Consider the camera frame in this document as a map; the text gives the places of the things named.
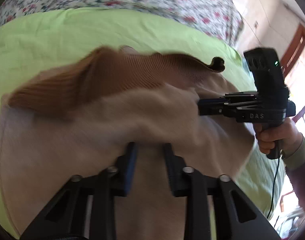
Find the person's right hand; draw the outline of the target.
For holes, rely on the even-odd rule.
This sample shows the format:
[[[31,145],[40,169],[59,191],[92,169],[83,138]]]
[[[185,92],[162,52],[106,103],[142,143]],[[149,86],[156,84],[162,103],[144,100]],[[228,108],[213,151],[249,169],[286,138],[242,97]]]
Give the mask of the person's right hand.
[[[276,142],[280,143],[280,149],[292,154],[303,141],[303,135],[298,131],[291,118],[286,118],[284,123],[277,127],[263,128],[262,124],[253,124],[253,128],[259,150],[264,154],[269,154],[275,148]]]

